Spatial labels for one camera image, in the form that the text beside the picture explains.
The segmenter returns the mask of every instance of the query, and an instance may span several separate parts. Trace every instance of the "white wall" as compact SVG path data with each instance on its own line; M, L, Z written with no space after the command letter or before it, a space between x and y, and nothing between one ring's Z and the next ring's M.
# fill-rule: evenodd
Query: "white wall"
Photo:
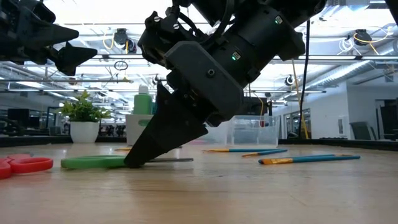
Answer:
M310 109L312 139L319 138L351 138L351 130L346 124L347 135L341 135L338 120L348 118L348 100L346 83L340 83L336 88L327 88L327 93L309 94L305 98L303 109ZM289 102L288 106L274 110L274 116L281 116L282 126L285 126L284 115L299 111L299 104Z
M376 101L398 98L396 86L347 86L349 121L366 121L377 135Z

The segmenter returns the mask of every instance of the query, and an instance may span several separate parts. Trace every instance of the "white container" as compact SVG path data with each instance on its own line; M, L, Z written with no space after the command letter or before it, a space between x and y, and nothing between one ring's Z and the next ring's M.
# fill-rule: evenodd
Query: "white container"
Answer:
M73 143L94 143L100 125L97 122L71 122L70 136Z
M227 144L227 135L231 129L231 122L226 121L218 127L206 127L208 134L191 141L189 144L225 146Z
M133 146L142 134L153 115L127 114L126 115L126 138L127 145Z
M279 117L235 116L231 120L228 146L258 146L276 148L279 136Z

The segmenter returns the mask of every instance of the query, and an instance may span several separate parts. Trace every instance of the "ceiling duct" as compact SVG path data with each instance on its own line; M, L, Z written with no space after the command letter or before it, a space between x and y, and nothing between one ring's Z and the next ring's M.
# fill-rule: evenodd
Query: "ceiling duct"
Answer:
M328 18L338 14L339 12L356 12L367 9L370 5L370 0L328 0L324 10L322 10L322 12L315 16L312 20L315 21L319 19L321 21L327 21Z
M398 54L398 39L379 47L377 51L380 55ZM372 60L365 60L352 65L342 65L330 72L320 75L317 79L308 83L305 89L311 90L318 87L327 88L349 78L371 71L375 69L376 66L376 62Z

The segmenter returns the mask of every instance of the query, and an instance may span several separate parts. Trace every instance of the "cable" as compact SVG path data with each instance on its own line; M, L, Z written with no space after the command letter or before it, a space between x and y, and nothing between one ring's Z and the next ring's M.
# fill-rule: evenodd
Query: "cable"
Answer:
M197 33L198 28L196 27L195 23L188 16L186 16L184 13L180 12L180 14L178 15L178 18L180 18L182 21L186 22L188 24L188 26L190 26L192 28L192 30L195 31L195 33Z
M260 100L260 102L261 102L261 112L260 112L260 121L262 120L261 119L261 117L262 117L262 112L264 111L264 102L262 101L262 99L259 97L259 96L257 96L257 94L255 93L255 92L253 92L253 94L254 94L254 96L256 96L259 100Z
M303 74L303 89L301 93L300 99L300 120L303 117L303 102L305 95L305 82L307 81L307 70L308 70L308 61L310 60L310 19L307 21L307 37L306 37L306 49L305 49L305 64L304 64L304 74ZM301 139L301 122L298 123L298 138Z
M129 53L129 40L126 40L126 54Z
M361 41L362 43L367 43L367 44L374 44L383 40L386 40L388 36L390 36L389 34L390 28L388 28L387 32L386 32L386 36L384 36L383 38L381 38L380 40L374 40L374 41L367 41L367 40L361 40L359 38L357 38L356 36L358 35L358 33L354 34L354 39Z
M104 32L104 38L102 40L102 43L104 44L104 47L108 50L111 50L113 48L113 44L114 44L114 33L112 34L112 44L110 47L108 47L105 43L105 37L106 37L106 32Z
M234 13L235 8L235 0L227 0L225 4L225 12L223 18L221 19L220 25L217 27L217 30L209 36L205 41L201 42L202 45L208 45L213 42L215 39L221 37L223 35L224 30L229 24L229 20Z
M300 106L299 83L297 81L297 73L296 73L296 68L295 68L295 64L294 64L294 59L292 59L292 65L293 65L294 82L295 82L296 91L297 91L298 105ZM301 122L302 122L302 124L304 124L305 139L309 139L308 138L307 125L305 124L304 116L301 117Z
M354 46L354 42L351 39L343 39L339 42L338 47L340 48L341 52L338 53L337 55L341 55L342 53L349 52L350 50L354 49L359 53L359 55L362 55L361 52Z
M373 49L374 53L376 53L377 55L380 55L380 54L379 54L379 52L377 52L377 50L374 48L374 46L373 46L373 44L372 44L372 43L370 43L370 46L372 47L372 49Z
M389 70L391 70L392 73L395 73L395 72L396 72L396 69L395 69L394 66L391 66L391 67L390 67L390 65L387 64L387 62L385 62L385 63L386 63L386 65L387 65L387 67L389 68Z

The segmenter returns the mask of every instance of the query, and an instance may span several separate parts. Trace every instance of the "potted plant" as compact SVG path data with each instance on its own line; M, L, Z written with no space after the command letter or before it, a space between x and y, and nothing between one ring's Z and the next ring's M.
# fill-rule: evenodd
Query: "potted plant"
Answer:
M69 116L70 136L74 143L94 143L100 128L98 122L111 117L110 111L93 106L92 102L87 100L88 97L90 94L84 91L81 96L76 97L78 101L66 101L63 108L58 110L61 114Z

